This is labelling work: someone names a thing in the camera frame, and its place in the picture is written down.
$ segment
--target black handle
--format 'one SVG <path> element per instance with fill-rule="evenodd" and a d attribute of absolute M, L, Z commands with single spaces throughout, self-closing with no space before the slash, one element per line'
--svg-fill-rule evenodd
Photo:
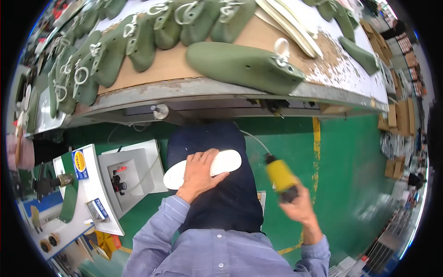
<path fill-rule="evenodd" d="M 298 196 L 298 190 L 296 186 L 290 187 L 287 191 L 283 192 L 281 197 L 281 202 L 283 203 L 291 203 L 297 196 Z"/>

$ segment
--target yellow sticker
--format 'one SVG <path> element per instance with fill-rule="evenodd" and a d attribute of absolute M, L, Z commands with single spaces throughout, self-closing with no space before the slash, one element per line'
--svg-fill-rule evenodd
<path fill-rule="evenodd" d="M 85 157 L 81 151 L 76 151 L 74 155 L 74 164 L 79 172 L 83 172 L 86 169 Z"/>

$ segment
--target person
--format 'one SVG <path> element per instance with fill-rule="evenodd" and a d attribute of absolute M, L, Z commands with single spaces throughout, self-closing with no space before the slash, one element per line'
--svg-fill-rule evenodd
<path fill-rule="evenodd" d="M 239 152 L 241 166 L 210 176 L 221 150 Z M 280 203 L 303 226 L 301 260 L 293 269 L 260 231 L 263 211 L 243 134 L 234 122 L 179 127 L 167 146 L 167 165 L 186 159 L 184 182 L 164 198 L 133 238 L 124 277 L 141 276 L 327 276 L 329 245 L 313 211 L 309 190 L 294 182 L 299 196 Z M 174 233 L 180 235 L 171 243 Z"/>
<path fill-rule="evenodd" d="M 36 165 L 52 161 L 53 158 L 68 152 L 63 144 L 49 140 L 31 140 L 23 137 L 24 130 L 17 127 L 18 136 L 6 136 L 8 167 L 12 171 L 18 169 L 31 170 Z"/>
<path fill-rule="evenodd" d="M 420 172 L 417 175 L 414 173 L 409 174 L 408 186 L 413 186 L 416 188 L 416 190 L 419 190 L 423 187 L 425 182 L 426 178 L 424 177 L 423 173 Z"/>
<path fill-rule="evenodd" d="M 406 31 L 406 25 L 404 24 L 404 22 L 398 19 L 394 19 L 394 21 L 392 22 L 392 28 L 382 32 L 380 35 L 385 40 L 388 40 L 403 34 L 405 31 Z"/>

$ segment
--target yellow hot air gun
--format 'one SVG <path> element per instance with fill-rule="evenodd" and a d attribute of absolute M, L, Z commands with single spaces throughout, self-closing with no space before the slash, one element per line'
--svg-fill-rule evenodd
<path fill-rule="evenodd" d="M 297 197 L 296 182 L 299 182 L 288 165 L 271 154 L 264 156 L 266 172 L 271 183 L 275 184 L 275 192 L 280 194 L 281 201 L 290 203 Z"/>

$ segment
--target brown box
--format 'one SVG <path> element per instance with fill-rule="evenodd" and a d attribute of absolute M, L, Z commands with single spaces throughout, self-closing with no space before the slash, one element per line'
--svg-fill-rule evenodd
<path fill-rule="evenodd" d="M 378 54 L 378 56 L 380 57 L 380 59 L 388 66 L 390 64 L 389 60 L 384 56 L 383 51 L 380 48 L 380 44 L 378 43 L 377 38 L 371 37 L 369 39 L 369 43 L 372 46 L 372 50 L 374 50 L 375 53 Z"/>
<path fill-rule="evenodd" d="M 395 96 L 397 97 L 397 99 L 403 96 L 403 89 L 401 88 L 400 83 L 398 83 L 398 87 L 395 88 Z"/>
<path fill-rule="evenodd" d="M 345 113 L 352 110 L 349 106 L 331 105 L 327 103 L 320 103 L 320 110 L 322 113 Z"/>
<path fill-rule="evenodd" d="M 386 161 L 385 176 L 400 179 L 404 171 L 404 156 Z"/>
<path fill-rule="evenodd" d="M 395 106 L 397 116 L 397 129 L 400 135 L 410 136 L 409 132 L 409 108 L 408 101 L 398 101 L 398 105 Z"/>
<path fill-rule="evenodd" d="M 380 130 L 389 131 L 388 120 L 384 119 L 381 114 L 378 115 L 377 128 L 379 128 Z"/>
<path fill-rule="evenodd" d="M 409 133 L 411 135 L 415 135 L 415 115 L 414 115 L 414 103 L 412 102 L 412 98 L 408 98 L 408 113 L 409 113 Z"/>
<path fill-rule="evenodd" d="M 397 117 L 395 112 L 395 104 L 389 104 L 389 112 L 388 112 L 388 126 L 397 127 Z"/>
<path fill-rule="evenodd" d="M 360 20 L 360 24 L 363 27 L 366 36 L 370 39 L 374 35 L 371 25 L 364 20 Z"/>
<path fill-rule="evenodd" d="M 398 88 L 398 77 L 397 74 L 395 73 L 394 69 L 391 69 L 391 75 L 392 75 L 392 80 L 394 81 L 394 87 Z"/>

